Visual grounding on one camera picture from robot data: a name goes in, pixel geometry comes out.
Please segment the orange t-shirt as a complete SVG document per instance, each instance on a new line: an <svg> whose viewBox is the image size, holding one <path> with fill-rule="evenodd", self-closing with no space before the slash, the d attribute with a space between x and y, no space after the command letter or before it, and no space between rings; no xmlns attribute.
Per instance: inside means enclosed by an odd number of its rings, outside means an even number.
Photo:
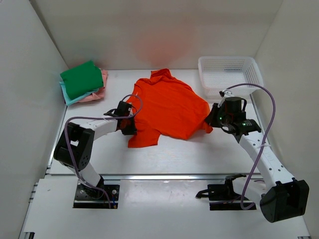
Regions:
<svg viewBox="0 0 319 239"><path fill-rule="evenodd" d="M169 69L152 71L149 78L137 80L127 102L139 110L137 134L128 141L129 148L155 146L161 135L188 140L198 130L213 131L204 121L210 113L208 102Z"/></svg>

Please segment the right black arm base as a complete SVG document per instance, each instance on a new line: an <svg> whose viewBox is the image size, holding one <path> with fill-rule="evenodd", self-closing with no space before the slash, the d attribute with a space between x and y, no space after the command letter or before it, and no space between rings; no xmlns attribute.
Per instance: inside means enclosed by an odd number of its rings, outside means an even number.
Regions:
<svg viewBox="0 0 319 239"><path fill-rule="evenodd" d="M224 184L209 184L207 189L199 191L195 198L208 198L211 211L239 211L242 210L240 205L241 195L236 194L233 190L232 181L246 177L244 174L228 175Z"/></svg>

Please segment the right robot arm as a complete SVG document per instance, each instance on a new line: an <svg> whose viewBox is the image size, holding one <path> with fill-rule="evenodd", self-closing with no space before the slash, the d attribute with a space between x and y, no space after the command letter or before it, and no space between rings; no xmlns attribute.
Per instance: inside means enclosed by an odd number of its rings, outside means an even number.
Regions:
<svg viewBox="0 0 319 239"><path fill-rule="evenodd" d="M225 97L212 105L205 122L234 136L248 153L263 177L255 182L249 176L233 174L225 178L223 193L228 199L239 195L259 206L271 223L302 216L306 212L309 186L297 180L266 145L258 123L246 118L247 101L241 97Z"/></svg>

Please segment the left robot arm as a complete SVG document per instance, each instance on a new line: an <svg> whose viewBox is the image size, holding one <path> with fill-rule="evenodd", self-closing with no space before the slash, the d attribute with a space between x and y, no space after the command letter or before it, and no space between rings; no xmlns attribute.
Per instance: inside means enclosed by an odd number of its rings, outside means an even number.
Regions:
<svg viewBox="0 0 319 239"><path fill-rule="evenodd" d="M137 134L138 112L132 104L120 101L117 108L104 113L102 118L72 117L66 121L53 158L75 173L89 197L109 197L103 177L90 163L94 141L116 131L123 135Z"/></svg>

